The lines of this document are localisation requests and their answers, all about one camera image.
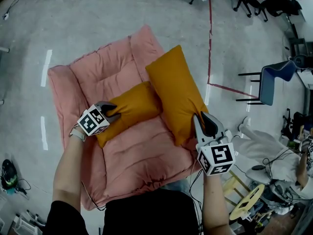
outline white marker cube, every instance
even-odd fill
[[[84,111],[77,123],[88,136],[99,134],[110,125],[94,104]]]
[[[226,173],[235,164],[232,143],[197,147],[198,161],[207,176]]]

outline hand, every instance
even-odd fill
[[[302,146],[301,146],[301,152],[303,153],[308,153],[309,152],[309,146],[311,145],[311,140],[304,140],[302,142]]]
[[[307,172],[307,154],[302,154],[300,163],[296,170],[296,177],[297,181],[301,185],[302,188],[304,188],[307,185],[307,182],[309,180],[308,172]]]

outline concrete floor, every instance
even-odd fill
[[[0,15],[11,1],[0,4]],[[47,217],[53,176],[63,152],[52,94],[48,83],[41,86],[45,65],[66,65],[137,31],[143,24],[151,26],[165,51],[177,44],[182,46],[210,113],[226,128],[236,130],[249,115],[253,128],[279,138],[286,108],[292,114],[302,112],[304,88],[296,76],[288,83],[276,80],[273,106],[249,108],[235,101],[245,96],[234,90],[257,95],[256,85],[251,87],[249,78],[238,77],[238,73],[257,72],[266,64],[284,60],[283,32],[288,25],[282,18],[269,16],[265,23],[262,17],[248,18],[242,8],[234,12],[231,0],[211,0],[212,45],[207,85],[209,3],[195,0],[189,5],[189,1],[20,0],[9,19],[0,22],[0,43],[10,48],[8,54],[2,54],[0,63],[0,97],[5,98],[5,104],[0,106],[0,161],[15,160],[21,175],[32,186],[29,201],[18,195],[5,195],[14,210],[30,209]],[[43,120],[47,150],[42,141]],[[247,158],[238,159],[242,170],[253,164]],[[198,180],[193,188],[198,199],[202,199],[201,184]],[[97,234],[98,227],[103,226],[104,213],[82,209],[82,215],[89,234]]]

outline orange pillow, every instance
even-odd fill
[[[121,96],[110,100],[117,107],[108,111],[107,116],[120,113],[121,117],[111,123],[108,128],[96,135],[101,148],[107,141],[114,138],[138,122],[155,118],[161,113],[161,103],[149,82],[143,82],[132,87]]]
[[[146,67],[150,81],[161,98],[168,128],[175,145],[194,137],[192,117],[208,112],[189,72],[181,46],[176,46]]]

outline pink cushion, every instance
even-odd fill
[[[163,53],[145,25],[132,36],[100,47],[68,66],[49,69],[63,146],[85,109],[148,81],[145,67]],[[95,208],[89,195],[101,207],[110,200],[155,190],[188,176],[195,154],[174,146],[173,140],[160,117],[132,126],[108,141],[103,150],[95,137],[89,138],[82,164],[85,209]]]

